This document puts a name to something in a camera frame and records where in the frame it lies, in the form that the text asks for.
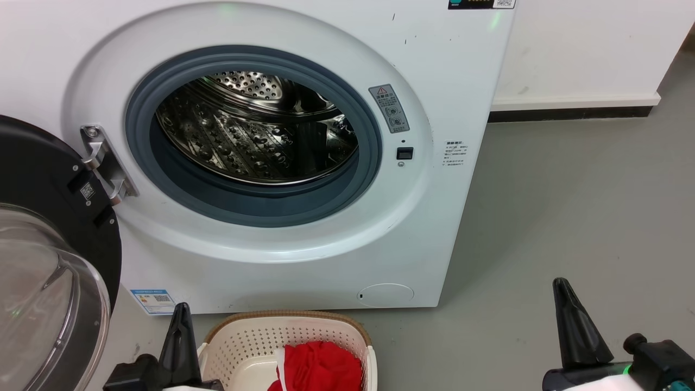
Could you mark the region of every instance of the white baseboard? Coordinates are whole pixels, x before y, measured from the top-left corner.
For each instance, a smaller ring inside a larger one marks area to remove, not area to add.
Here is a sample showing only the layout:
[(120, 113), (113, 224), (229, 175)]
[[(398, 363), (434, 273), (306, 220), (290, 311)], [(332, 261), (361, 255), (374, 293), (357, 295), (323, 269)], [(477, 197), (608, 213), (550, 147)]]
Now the white baseboard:
[(491, 111), (547, 110), (547, 109), (588, 109), (595, 107), (634, 107), (656, 106), (661, 96), (633, 95), (623, 97), (573, 97), (552, 99), (497, 99), (492, 101)]

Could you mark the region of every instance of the white wall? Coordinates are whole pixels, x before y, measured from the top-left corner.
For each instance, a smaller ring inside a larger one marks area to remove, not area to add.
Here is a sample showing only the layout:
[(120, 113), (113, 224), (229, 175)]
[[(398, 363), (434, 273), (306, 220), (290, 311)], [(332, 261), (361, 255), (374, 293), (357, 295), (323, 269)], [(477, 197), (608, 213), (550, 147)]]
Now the white wall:
[(493, 111), (651, 106), (693, 0), (518, 0)]

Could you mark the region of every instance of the gray rubber seal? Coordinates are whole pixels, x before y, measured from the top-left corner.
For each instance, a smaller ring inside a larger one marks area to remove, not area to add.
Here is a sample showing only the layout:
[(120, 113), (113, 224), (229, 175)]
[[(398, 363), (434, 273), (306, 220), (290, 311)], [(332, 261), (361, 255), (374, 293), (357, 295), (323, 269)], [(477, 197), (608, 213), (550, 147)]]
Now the gray rubber seal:
[[(254, 70), (291, 79), (326, 97), (350, 120), (359, 144), (357, 153), (335, 173), (296, 186), (241, 184), (189, 161), (166, 139), (154, 112), (185, 83), (234, 70)], [(263, 47), (208, 47), (160, 65), (133, 93), (125, 128), (138, 165), (167, 196), (205, 216), (256, 227), (305, 224), (336, 213), (369, 187), (382, 156), (379, 125), (352, 87), (305, 58)]]

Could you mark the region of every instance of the washing machine door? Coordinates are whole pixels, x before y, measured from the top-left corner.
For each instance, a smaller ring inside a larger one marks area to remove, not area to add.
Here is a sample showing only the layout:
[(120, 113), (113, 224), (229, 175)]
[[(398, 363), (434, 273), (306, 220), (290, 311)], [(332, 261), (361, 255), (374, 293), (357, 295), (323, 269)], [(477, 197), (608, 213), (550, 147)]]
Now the washing machine door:
[(111, 202), (64, 142), (3, 116), (0, 183), (0, 389), (82, 390), (120, 280)]

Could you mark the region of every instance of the black baseboard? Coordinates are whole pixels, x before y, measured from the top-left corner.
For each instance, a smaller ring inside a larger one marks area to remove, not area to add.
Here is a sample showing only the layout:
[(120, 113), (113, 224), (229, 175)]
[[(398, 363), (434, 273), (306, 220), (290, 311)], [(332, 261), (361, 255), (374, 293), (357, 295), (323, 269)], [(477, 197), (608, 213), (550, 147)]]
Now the black baseboard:
[(586, 109), (547, 109), (492, 111), (487, 122), (527, 122), (588, 120), (591, 118), (637, 118), (649, 115), (653, 106), (591, 107)]

